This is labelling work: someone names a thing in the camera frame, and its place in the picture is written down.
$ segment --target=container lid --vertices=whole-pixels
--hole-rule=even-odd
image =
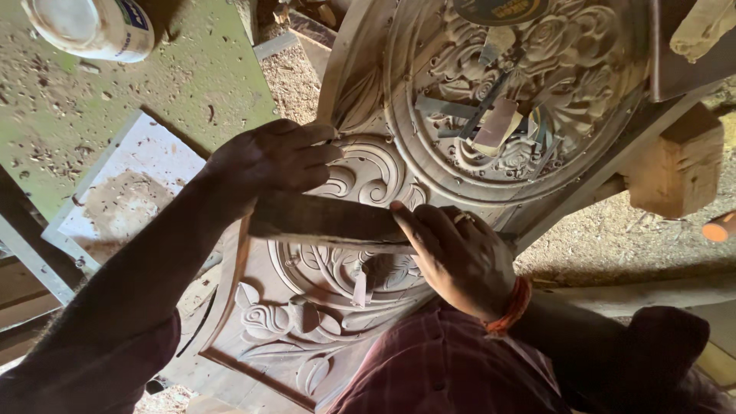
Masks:
[[[48,41],[82,46],[95,38],[100,27],[93,0],[23,0],[22,4],[31,23]]]

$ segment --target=hand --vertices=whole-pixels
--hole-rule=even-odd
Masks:
[[[314,144],[332,138],[335,129],[329,125],[278,119],[223,144],[192,183],[207,188],[218,213],[232,222],[264,189],[306,192],[324,184],[330,177],[326,164],[343,153],[333,145]]]
[[[417,251],[424,279],[450,305],[482,321],[504,315],[514,282],[513,256],[480,217],[457,207],[390,205]],[[453,223],[456,217],[462,217]]]

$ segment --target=green board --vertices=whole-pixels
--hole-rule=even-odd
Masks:
[[[140,2],[160,29],[149,3],[172,3]],[[5,2],[0,164],[47,220],[138,108],[203,157],[279,117],[235,6],[211,0],[177,7],[170,41],[157,44],[143,62],[120,65],[82,59],[34,39],[20,2]],[[80,61],[101,73],[80,71]]]

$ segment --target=finger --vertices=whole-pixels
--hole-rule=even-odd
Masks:
[[[463,236],[466,240],[472,240],[472,239],[478,239],[480,236],[482,236],[481,232],[478,231],[477,228],[473,225],[473,220],[465,216],[465,212],[462,211],[460,208],[457,208],[455,206],[445,206],[440,207],[440,210],[442,210],[443,213],[447,216],[448,219],[450,219],[451,222],[455,225],[455,228],[458,230],[458,233],[460,233],[461,236]]]
[[[403,203],[398,200],[392,201],[389,208],[394,214],[394,220],[406,234],[406,238],[409,239],[411,246],[414,247],[420,257],[439,257],[442,255],[442,249],[439,248],[437,238]]]
[[[297,124],[296,122],[287,118],[282,118],[276,119],[275,121],[271,121],[267,124],[263,124],[256,129],[273,135],[281,135],[285,133],[290,133],[291,131],[296,130],[299,127],[299,124]]]
[[[335,139],[337,130],[331,125],[305,125],[291,131],[286,137],[286,146],[290,148],[306,148],[318,142]]]
[[[315,145],[296,151],[297,162],[303,166],[316,166],[342,159],[343,153],[334,145]]]
[[[414,209],[414,215],[434,234],[443,251],[451,252],[464,244],[453,222],[439,208],[422,204]]]
[[[481,219],[481,217],[476,213],[473,213],[472,211],[466,211],[466,213],[470,214],[473,218],[473,225],[481,232],[481,234],[488,236],[489,234],[495,233],[495,231],[493,231],[493,227],[491,227],[486,220]]]
[[[324,183],[330,178],[330,170],[326,165],[310,166],[299,174],[296,182],[291,185],[291,190],[296,192],[308,192]]]

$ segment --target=shirt sleeve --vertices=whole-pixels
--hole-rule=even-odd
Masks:
[[[709,335],[708,322],[689,312],[643,308],[601,372],[599,391],[583,396],[558,376],[562,395],[588,413],[736,413],[731,399],[693,368]]]
[[[174,356],[180,331],[174,311],[120,344],[31,353],[0,376],[0,407],[7,413],[132,413],[145,384]]]

